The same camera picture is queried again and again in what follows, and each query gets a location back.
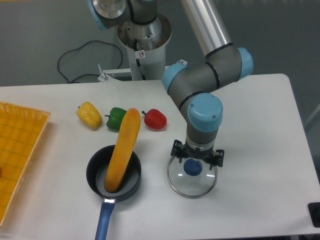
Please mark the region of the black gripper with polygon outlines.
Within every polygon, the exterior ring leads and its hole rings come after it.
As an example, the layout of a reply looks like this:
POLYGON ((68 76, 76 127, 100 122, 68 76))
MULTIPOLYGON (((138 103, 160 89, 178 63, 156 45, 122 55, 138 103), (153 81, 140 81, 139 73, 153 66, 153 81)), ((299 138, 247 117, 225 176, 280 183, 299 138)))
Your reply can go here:
POLYGON ((182 162, 183 158, 203 160, 204 162, 209 163, 210 168, 212 169, 213 167, 223 167, 225 151, 223 149, 213 151, 213 146, 194 146, 187 142, 183 144, 181 141, 175 139, 170 155, 177 158, 179 163, 182 162))

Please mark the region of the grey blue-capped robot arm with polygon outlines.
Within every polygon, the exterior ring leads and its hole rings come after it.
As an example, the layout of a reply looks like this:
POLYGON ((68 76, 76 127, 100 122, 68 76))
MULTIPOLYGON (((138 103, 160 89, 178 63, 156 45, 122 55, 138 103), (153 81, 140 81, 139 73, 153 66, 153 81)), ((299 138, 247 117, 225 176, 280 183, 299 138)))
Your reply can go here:
POLYGON ((131 77, 161 80, 187 123, 185 143, 175 141, 171 155, 195 158, 211 167, 223 165, 224 151, 214 150, 223 119, 221 101, 213 91, 249 76, 251 54, 235 47, 211 0, 184 0, 182 7, 198 40, 205 63, 190 69, 179 61, 165 64, 165 46, 172 35, 169 20, 154 0, 90 0, 88 7, 101 29, 117 27, 126 47, 131 77))

